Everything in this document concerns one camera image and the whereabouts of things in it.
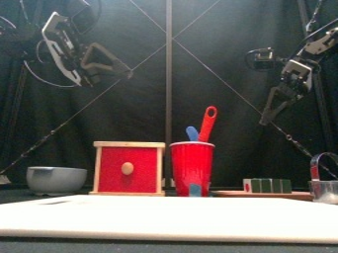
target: blue handle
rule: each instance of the blue handle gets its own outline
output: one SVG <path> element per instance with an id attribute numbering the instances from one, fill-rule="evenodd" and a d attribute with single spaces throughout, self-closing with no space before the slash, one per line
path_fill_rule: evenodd
<path id="1" fill-rule="evenodd" d="M 187 133 L 190 141 L 198 141 L 198 131 L 194 126 L 188 126 L 186 128 L 186 133 Z"/>

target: white tabletop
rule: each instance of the white tabletop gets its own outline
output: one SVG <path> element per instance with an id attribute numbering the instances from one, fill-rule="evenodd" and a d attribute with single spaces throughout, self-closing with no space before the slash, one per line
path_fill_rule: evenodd
<path id="1" fill-rule="evenodd" d="M 287 199 L 79 195 L 0 213 L 0 236 L 338 243 L 338 207 Z"/>

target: red plastic cup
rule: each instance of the red plastic cup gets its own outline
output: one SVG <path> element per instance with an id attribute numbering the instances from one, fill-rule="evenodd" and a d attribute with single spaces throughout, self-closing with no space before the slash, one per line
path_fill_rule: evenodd
<path id="1" fill-rule="evenodd" d="M 207 197 L 215 145 L 202 141 L 170 145 L 176 195 Z"/>

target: red box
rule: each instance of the red box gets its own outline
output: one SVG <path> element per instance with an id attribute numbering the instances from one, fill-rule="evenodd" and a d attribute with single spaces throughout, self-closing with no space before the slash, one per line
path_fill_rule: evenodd
<path id="1" fill-rule="evenodd" d="M 162 142 L 95 141 L 96 195 L 163 196 Z"/>

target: gray bowl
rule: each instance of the gray bowl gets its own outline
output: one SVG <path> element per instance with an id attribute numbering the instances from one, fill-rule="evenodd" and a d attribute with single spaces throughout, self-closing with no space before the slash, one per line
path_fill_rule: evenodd
<path id="1" fill-rule="evenodd" d="M 27 183 L 36 195 L 71 195 L 84 185 L 87 170 L 67 167 L 28 167 Z"/>

